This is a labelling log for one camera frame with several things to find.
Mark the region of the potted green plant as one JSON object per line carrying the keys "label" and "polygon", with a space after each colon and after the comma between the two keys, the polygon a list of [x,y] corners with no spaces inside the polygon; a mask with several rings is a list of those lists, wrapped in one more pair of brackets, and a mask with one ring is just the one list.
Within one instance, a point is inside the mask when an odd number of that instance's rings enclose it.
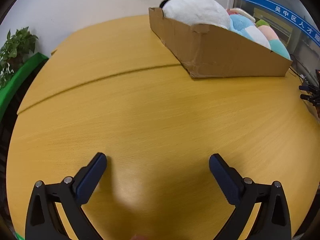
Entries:
{"label": "potted green plant", "polygon": [[7,40],[1,47],[1,89],[23,66],[29,55],[35,53],[38,39],[30,32],[29,27],[17,29],[14,34],[8,31]]}

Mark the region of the cardboard box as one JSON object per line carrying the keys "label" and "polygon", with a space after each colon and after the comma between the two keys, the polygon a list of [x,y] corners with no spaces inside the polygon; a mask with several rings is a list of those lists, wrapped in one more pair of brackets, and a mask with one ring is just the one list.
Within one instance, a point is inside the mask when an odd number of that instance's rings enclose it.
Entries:
{"label": "cardboard box", "polygon": [[186,25],[149,8],[151,30],[192,78],[284,76],[291,60],[215,25]]}

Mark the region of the pink teal green-haired plush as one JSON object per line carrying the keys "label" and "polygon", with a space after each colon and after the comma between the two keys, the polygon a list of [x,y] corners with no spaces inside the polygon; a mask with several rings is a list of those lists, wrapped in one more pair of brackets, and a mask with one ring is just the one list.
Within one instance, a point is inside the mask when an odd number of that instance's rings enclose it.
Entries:
{"label": "pink teal green-haired plush", "polygon": [[291,60],[289,52],[279,39],[276,32],[270,27],[270,25],[265,20],[259,20],[255,23],[255,26],[265,35],[267,38],[271,50],[275,53],[281,55],[282,57]]}

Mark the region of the blue banner strip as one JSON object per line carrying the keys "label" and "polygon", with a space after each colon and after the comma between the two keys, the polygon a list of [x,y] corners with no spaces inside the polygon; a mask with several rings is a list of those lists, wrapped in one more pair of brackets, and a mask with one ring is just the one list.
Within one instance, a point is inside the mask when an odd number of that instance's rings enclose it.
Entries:
{"label": "blue banner strip", "polygon": [[288,20],[294,26],[299,28],[309,38],[311,38],[313,42],[315,42],[315,44],[317,44],[317,46],[319,47],[319,31],[316,28],[314,28],[311,24],[309,24],[306,20],[304,20],[304,18],[297,15],[295,12],[291,11],[290,9],[272,0],[243,0],[243,1],[263,7],[269,11],[276,13],[282,18]]}

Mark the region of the white panda plush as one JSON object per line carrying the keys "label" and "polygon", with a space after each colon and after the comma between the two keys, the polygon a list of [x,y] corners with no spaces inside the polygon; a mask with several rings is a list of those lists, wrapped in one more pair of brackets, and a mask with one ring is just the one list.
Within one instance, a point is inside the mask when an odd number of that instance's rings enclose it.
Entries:
{"label": "white panda plush", "polygon": [[231,26],[227,10],[215,0],[163,0],[159,7],[166,18],[189,26],[208,24],[224,29]]}

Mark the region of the pink bear plush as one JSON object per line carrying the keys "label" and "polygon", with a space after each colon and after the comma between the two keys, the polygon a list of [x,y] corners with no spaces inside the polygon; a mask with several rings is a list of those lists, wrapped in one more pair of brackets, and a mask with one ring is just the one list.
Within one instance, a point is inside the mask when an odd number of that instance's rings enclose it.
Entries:
{"label": "pink bear plush", "polygon": [[236,14],[238,14],[235,10],[232,10],[232,9],[227,10],[227,13],[228,13],[229,15],[236,15]]}

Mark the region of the light blue plush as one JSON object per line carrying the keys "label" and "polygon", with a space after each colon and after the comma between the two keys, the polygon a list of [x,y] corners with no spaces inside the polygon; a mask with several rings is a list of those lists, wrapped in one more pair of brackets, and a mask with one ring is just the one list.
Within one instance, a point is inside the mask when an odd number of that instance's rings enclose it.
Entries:
{"label": "light blue plush", "polygon": [[251,22],[251,20],[238,14],[231,14],[229,17],[231,19],[231,31],[258,43],[265,48],[271,49],[266,36],[254,25],[253,22]]}

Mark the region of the green cloth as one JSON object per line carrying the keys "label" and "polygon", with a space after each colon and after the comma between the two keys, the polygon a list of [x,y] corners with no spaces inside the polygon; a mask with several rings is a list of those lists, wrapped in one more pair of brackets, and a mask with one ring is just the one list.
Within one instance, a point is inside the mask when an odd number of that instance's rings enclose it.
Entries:
{"label": "green cloth", "polygon": [[27,77],[42,63],[46,63],[49,58],[41,53],[36,53],[13,75],[4,88],[1,88],[1,119],[12,100],[13,96],[24,83]]}

